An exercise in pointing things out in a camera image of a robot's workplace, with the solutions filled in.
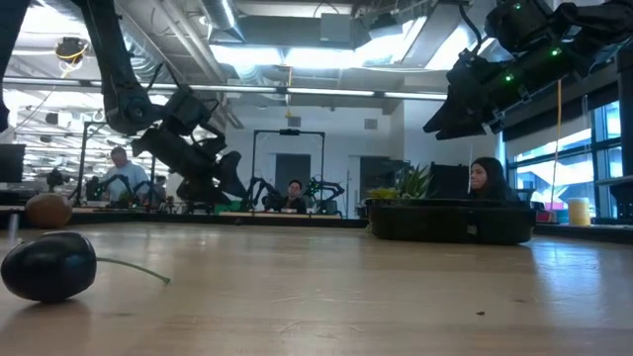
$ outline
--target green plant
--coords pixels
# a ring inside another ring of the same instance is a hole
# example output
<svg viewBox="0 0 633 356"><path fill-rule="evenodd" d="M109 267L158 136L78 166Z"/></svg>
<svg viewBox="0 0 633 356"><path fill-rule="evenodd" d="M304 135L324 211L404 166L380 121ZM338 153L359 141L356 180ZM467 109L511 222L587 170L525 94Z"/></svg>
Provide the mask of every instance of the green plant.
<svg viewBox="0 0 633 356"><path fill-rule="evenodd" d="M424 199L430 181L428 166L410 166L403 171L396 187L372 189L368 193L372 199Z"/></svg>
<svg viewBox="0 0 633 356"><path fill-rule="evenodd" d="M403 173L397 183L399 197L401 199L424 199L428 191L428 184L431 181L428 173L428 165L420 168L419 164L415 168L410 167Z"/></svg>
<svg viewBox="0 0 633 356"><path fill-rule="evenodd" d="M377 188L367 193L371 199L395 199L399 196L400 191L396 188Z"/></svg>

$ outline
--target metal frame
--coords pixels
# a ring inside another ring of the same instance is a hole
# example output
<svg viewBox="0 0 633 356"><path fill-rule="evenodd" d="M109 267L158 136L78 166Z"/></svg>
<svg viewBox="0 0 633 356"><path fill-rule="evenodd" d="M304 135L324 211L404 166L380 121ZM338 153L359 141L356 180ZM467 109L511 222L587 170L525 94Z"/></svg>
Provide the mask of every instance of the metal frame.
<svg viewBox="0 0 633 356"><path fill-rule="evenodd" d="M259 134L283 134L286 132L284 130L255 130L253 132L253 155L252 155L252 164L250 168L250 177L255 176L255 154L257 153L257 136ZM323 180L323 167L325 163L325 133L324 132L303 132L303 131L292 131L293 133L298 133L298 135L302 134L318 134L320 136L320 180ZM253 193L250 193L250 197L248 197L252 201ZM320 191L320 199L323 200L323 190Z"/></svg>
<svg viewBox="0 0 633 356"><path fill-rule="evenodd" d="M86 163L86 145L88 143L88 139L92 136L88 134L88 128L91 125L101 125L103 126L104 123L99 123L99 122L84 122L83 123L83 135L81 137L81 155L79 158L79 174L77 177L77 188L75 189L76 193L76 197L75 197L75 207L79 207L81 206L81 190L83 188L83 171L85 169L85 163ZM150 170L150 175L149 175L149 194L148 194L148 206L151 209L151 198L152 198L152 194L151 191L153 190L153 185L154 185L154 174L155 174L155 166L156 166L156 157L152 154L151 155L151 170Z"/></svg>

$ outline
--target black robotic arm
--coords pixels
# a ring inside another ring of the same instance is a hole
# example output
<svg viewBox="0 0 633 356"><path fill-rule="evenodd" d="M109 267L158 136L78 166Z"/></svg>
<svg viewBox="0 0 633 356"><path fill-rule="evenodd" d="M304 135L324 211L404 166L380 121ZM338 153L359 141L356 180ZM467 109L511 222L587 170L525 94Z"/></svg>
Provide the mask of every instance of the black robotic arm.
<svg viewBox="0 0 633 356"><path fill-rule="evenodd" d="M179 89L167 104L164 107L151 104L133 72L114 0L68 1L81 9L99 63L108 125L122 134L145 131L132 143L134 156L147 150L180 174L183 183L177 194L185 201L228 203L224 192L245 197L246 191L236 173L241 156L231 152L219 158L220 151L226 148L225 136L208 125L215 107L207 108L176 78L174 81ZM0 2L0 70L3 77L30 3L30 0ZM7 129L7 119L8 111L4 102L0 102L0 131ZM153 128L152 124L159 121L160 126ZM192 135L197 126L215 137L189 144L183 136Z"/></svg>
<svg viewBox="0 0 633 356"><path fill-rule="evenodd" d="M570 74L586 78L633 36L633 0L601 5L564 3L552 12L543 0L500 1L486 33L514 59L488 62L464 49L446 74L448 98L424 126L438 139L502 130L505 111Z"/></svg>

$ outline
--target woman with dark hair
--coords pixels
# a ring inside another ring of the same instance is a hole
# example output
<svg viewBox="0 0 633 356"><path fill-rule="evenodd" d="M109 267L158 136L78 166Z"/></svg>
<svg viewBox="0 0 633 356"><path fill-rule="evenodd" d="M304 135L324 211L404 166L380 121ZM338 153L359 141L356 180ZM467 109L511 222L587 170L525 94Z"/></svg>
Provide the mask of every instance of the woman with dark hair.
<svg viewBox="0 0 633 356"><path fill-rule="evenodd" d="M505 182L503 166L492 157L477 158L471 165L470 199L518 202L519 198Z"/></svg>

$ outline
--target table surface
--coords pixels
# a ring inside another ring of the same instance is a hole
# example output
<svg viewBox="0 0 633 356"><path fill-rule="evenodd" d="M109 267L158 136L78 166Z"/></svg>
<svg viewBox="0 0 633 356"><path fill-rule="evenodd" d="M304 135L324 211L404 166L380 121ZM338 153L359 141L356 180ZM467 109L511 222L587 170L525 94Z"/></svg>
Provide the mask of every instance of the table surface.
<svg viewBox="0 0 633 356"><path fill-rule="evenodd" d="M633 247L397 242L362 229L74 226L102 264L71 302L0 286L0 355L630 355ZM19 231L24 239L39 233ZM11 241L0 235L0 255Z"/></svg>

